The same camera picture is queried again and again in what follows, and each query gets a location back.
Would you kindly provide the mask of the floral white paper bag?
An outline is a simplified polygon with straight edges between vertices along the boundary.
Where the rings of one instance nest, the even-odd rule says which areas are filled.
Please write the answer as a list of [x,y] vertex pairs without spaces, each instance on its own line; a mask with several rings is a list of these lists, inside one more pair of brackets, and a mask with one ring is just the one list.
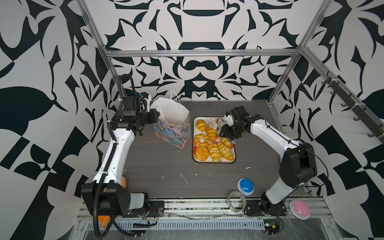
[[153,124],[155,135],[183,149],[191,136],[191,119],[190,111],[176,93],[172,91],[170,98],[158,98],[150,108],[160,113],[158,121]]

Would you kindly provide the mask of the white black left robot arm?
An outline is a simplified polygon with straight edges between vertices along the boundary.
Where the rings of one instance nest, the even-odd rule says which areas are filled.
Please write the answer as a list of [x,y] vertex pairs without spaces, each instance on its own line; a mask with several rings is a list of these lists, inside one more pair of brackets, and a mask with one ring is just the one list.
[[118,111],[108,121],[111,142],[100,169],[91,183],[84,184],[81,196],[90,214],[99,216],[128,217],[149,211],[150,201],[146,193],[131,193],[123,186],[123,169],[130,147],[136,135],[142,135],[146,125],[162,127],[165,140],[181,143],[190,135],[190,112],[181,103],[139,94],[121,97]]

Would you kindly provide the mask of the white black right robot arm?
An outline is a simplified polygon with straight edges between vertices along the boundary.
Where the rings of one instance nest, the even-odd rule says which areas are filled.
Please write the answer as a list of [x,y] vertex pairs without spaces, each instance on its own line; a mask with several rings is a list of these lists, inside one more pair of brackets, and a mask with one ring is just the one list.
[[287,137],[261,115],[249,114],[244,106],[227,112],[224,117],[216,120],[216,124],[220,137],[234,141],[247,132],[259,137],[281,157],[279,178],[262,194],[261,205],[270,207],[280,204],[297,187],[317,176],[316,156],[311,144],[302,144]]

